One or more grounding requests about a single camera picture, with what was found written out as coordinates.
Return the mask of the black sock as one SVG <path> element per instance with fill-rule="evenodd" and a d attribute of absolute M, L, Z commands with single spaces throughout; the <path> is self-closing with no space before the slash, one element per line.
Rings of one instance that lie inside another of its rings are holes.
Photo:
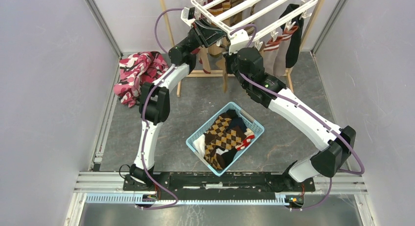
<path fill-rule="evenodd" d="M 286 53 L 286 68 L 292 68 L 298 61 L 298 57 L 300 53 L 302 31 L 304 27 L 304 19 L 301 19 L 300 16 L 301 14 L 291 19 L 293 22 L 296 22 L 295 25 L 298 26 L 298 29 L 292 35 L 290 45 Z"/>

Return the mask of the beige pink sock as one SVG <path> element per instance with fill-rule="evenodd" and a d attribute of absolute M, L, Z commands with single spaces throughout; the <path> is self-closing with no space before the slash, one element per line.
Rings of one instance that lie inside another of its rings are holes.
<path fill-rule="evenodd" d="M 285 28 L 282 34 L 281 41 L 279 42 L 278 53 L 275 58 L 273 73 L 274 76 L 280 77 L 285 74 L 286 71 L 286 53 L 288 51 L 292 35 L 297 31 L 298 26 L 294 25 L 290 29 Z"/>

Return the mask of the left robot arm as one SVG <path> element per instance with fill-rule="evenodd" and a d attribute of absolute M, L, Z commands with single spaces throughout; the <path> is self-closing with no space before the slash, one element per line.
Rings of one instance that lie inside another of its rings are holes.
<path fill-rule="evenodd" d="M 139 99 L 142 118 L 139 150 L 129 170 L 141 190 L 149 190 L 154 184 L 154 153 L 161 127 L 170 114 L 170 90 L 195 68 L 196 56 L 192 53 L 195 49 L 209 47 L 227 35 L 207 21 L 194 21 L 187 36 L 169 50 L 171 67 L 153 83 L 143 84 Z"/>

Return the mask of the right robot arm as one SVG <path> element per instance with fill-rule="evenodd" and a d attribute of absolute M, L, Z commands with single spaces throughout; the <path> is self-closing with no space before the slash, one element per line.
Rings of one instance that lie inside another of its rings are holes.
<path fill-rule="evenodd" d="M 308 178 L 322 175 L 328 178 L 341 171 L 345 161 L 353 155 L 356 131 L 340 127 L 316 113 L 298 99 L 286 85 L 265 72 L 263 58 L 254 47 L 246 47 L 235 54 L 224 54 L 226 72 L 233 74 L 251 100 L 281 115 L 305 134 L 317 152 L 288 167 L 283 186 L 297 190 Z"/>

